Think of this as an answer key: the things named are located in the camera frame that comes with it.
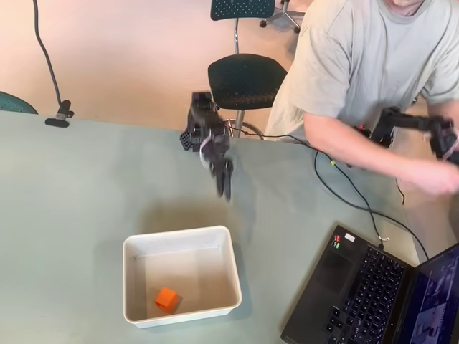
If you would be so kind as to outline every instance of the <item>light green table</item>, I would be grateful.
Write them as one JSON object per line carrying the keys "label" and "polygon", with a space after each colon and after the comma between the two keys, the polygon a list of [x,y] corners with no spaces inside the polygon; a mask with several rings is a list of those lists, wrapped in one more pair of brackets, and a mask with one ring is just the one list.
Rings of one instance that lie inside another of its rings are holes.
{"label": "light green table", "polygon": [[[335,199],[300,145],[236,140],[233,199],[179,133],[0,112],[0,343],[281,343],[285,322],[337,223],[377,243],[368,214]],[[331,186],[361,204],[322,158]],[[350,171],[380,211],[404,221],[393,181]],[[132,234],[222,224],[243,301],[226,317],[139,330],[123,318],[122,243]],[[388,250],[413,241],[377,219]]]}

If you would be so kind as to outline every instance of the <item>orange cube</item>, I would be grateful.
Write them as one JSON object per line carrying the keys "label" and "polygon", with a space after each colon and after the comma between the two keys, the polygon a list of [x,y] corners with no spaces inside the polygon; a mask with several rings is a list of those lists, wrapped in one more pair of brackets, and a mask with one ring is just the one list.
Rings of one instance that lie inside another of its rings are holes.
{"label": "orange cube", "polygon": [[175,291],[164,287],[156,297],[155,303],[160,310],[172,313],[175,310],[175,307],[179,304],[179,296]]}

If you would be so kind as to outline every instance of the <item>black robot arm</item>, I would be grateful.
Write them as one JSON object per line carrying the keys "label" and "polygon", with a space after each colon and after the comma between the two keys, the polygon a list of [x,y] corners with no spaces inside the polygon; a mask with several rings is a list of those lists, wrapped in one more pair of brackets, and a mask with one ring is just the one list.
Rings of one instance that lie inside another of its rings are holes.
{"label": "black robot arm", "polygon": [[458,134],[454,122],[442,116],[412,116],[402,113],[397,107],[388,107],[381,113],[371,140],[390,147],[395,128],[409,128],[430,134],[430,147],[438,159],[459,165]]}
{"label": "black robot arm", "polygon": [[233,163],[225,156],[230,149],[230,134],[210,92],[193,92],[188,124],[180,135],[180,142],[186,151],[199,152],[215,178],[218,196],[225,195],[230,200]]}

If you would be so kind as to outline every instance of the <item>chair seat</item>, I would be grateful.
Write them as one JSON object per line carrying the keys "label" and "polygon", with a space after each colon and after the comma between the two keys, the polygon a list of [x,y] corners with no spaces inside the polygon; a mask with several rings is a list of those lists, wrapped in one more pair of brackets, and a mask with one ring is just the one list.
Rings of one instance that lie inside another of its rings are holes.
{"label": "chair seat", "polygon": [[214,101],[231,110],[270,108],[287,75],[277,61],[253,54],[219,59],[209,66],[208,73]]}

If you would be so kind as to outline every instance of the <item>floor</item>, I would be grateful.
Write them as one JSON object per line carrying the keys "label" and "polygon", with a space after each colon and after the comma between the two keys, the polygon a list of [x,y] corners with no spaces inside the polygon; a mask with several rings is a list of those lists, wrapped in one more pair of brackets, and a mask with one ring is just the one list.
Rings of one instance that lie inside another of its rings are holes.
{"label": "floor", "polygon": [[[231,20],[209,18],[211,0],[41,0],[40,30],[62,99],[75,118],[181,130],[191,92],[208,90],[207,67],[234,52]],[[292,0],[303,11],[311,0]],[[1,2],[0,90],[30,102],[43,115],[57,110],[47,66],[33,30],[31,1]],[[272,57],[288,69],[297,35],[286,21],[259,28],[240,22],[240,51]],[[421,103],[414,109],[425,111]],[[269,110],[246,120],[264,129]],[[233,117],[232,111],[221,111]],[[431,156],[417,133],[403,132],[397,149]],[[412,228],[430,254],[456,242],[448,200],[432,199],[401,185]]]}

